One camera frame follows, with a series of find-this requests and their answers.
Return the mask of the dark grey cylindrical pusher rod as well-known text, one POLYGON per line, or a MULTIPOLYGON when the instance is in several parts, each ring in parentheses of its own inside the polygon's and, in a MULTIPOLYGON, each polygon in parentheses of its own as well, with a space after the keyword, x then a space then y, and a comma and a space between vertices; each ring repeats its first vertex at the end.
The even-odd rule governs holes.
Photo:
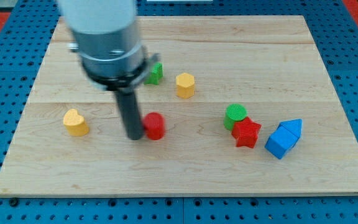
POLYGON ((141 139, 144 135, 144 128, 135 92, 115 91, 114 96, 127 137, 131 140, 141 139))

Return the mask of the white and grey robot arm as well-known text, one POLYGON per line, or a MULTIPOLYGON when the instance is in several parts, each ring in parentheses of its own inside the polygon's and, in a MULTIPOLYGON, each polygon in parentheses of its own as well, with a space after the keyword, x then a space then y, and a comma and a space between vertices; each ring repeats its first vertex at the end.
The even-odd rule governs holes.
POLYGON ((135 89, 150 75, 159 54, 142 43, 132 0, 58 0, 70 29, 70 48, 80 56, 88 78, 114 93, 127 137, 138 140, 144 128, 135 89))

